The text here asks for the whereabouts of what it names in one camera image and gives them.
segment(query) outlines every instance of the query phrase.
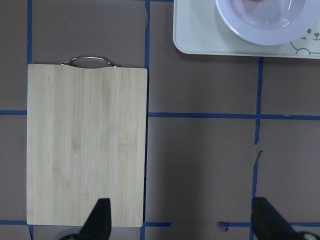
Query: cutting board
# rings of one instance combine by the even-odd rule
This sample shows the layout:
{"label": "cutting board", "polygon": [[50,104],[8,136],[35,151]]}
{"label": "cutting board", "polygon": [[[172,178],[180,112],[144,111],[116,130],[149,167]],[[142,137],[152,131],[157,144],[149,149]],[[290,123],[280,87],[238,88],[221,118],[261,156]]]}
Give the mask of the cutting board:
{"label": "cutting board", "polygon": [[110,198],[112,226],[143,223],[147,70],[29,64],[27,223],[82,226]]}

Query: cutting board handle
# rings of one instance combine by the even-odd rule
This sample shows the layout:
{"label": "cutting board handle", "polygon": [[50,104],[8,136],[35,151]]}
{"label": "cutting board handle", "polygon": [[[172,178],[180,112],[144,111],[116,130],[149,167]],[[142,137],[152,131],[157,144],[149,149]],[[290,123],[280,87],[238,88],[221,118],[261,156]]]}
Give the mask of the cutting board handle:
{"label": "cutting board handle", "polygon": [[69,61],[64,61],[61,63],[61,65],[70,65],[73,61],[77,60],[77,59],[95,59],[95,60],[102,60],[104,61],[109,67],[117,67],[117,65],[112,64],[109,60],[104,59],[102,57],[96,57],[96,56],[76,56],[74,58],[72,58]]}

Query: bamboo cutting board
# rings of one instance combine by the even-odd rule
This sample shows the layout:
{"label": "bamboo cutting board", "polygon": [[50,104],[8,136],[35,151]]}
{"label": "bamboo cutting board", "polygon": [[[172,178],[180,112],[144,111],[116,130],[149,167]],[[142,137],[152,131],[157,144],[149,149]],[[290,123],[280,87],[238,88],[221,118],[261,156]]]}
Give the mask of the bamboo cutting board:
{"label": "bamboo cutting board", "polygon": [[112,226],[143,223],[147,70],[28,65],[27,223],[82,226],[110,198]]}

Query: bear face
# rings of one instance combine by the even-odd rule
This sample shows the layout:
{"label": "bear face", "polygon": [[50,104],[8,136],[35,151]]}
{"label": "bear face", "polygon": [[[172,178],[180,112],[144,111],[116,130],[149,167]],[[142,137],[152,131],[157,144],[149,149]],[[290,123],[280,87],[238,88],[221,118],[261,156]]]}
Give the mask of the bear face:
{"label": "bear face", "polygon": [[290,42],[295,54],[320,54],[320,19],[305,34]]}

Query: tray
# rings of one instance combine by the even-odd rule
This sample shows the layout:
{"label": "tray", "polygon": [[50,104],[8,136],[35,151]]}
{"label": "tray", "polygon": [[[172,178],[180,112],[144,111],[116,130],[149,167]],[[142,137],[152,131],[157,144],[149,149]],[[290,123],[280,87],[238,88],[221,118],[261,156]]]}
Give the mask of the tray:
{"label": "tray", "polygon": [[320,18],[300,38],[262,46],[235,35],[223,22],[214,0],[174,0],[173,42],[185,54],[320,58]]}

